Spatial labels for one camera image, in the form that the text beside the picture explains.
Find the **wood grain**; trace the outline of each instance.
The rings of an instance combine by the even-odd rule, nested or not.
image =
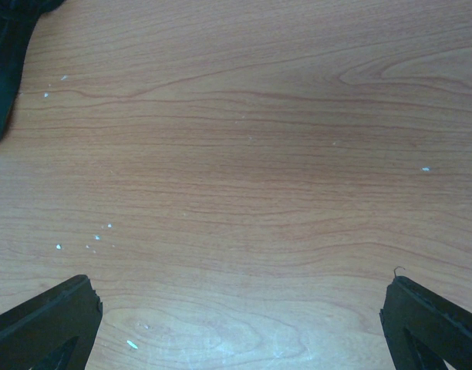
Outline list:
[[[472,311],[472,0],[39,21],[0,145],[0,313],[88,274],[91,370],[393,369],[399,265]]]

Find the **black fabric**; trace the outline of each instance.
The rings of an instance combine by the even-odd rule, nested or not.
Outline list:
[[[0,141],[22,79],[23,62],[39,16],[64,0],[0,0]]]

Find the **white speck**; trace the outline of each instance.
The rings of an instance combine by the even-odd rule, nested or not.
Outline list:
[[[138,345],[136,345],[135,343],[133,343],[132,341],[126,341],[126,343],[128,343],[128,345],[133,348],[133,349],[138,349]]]

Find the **table surface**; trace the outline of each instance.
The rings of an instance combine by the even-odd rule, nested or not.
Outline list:
[[[472,0],[40,19],[0,144],[0,313],[87,274],[91,370],[393,369],[396,266],[472,311]]]

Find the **small white particle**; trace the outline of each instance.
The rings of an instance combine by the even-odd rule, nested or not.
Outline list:
[[[136,344],[133,343],[132,341],[126,341],[126,343],[128,343],[128,345],[129,345],[131,348],[138,349],[138,345],[136,345]]]

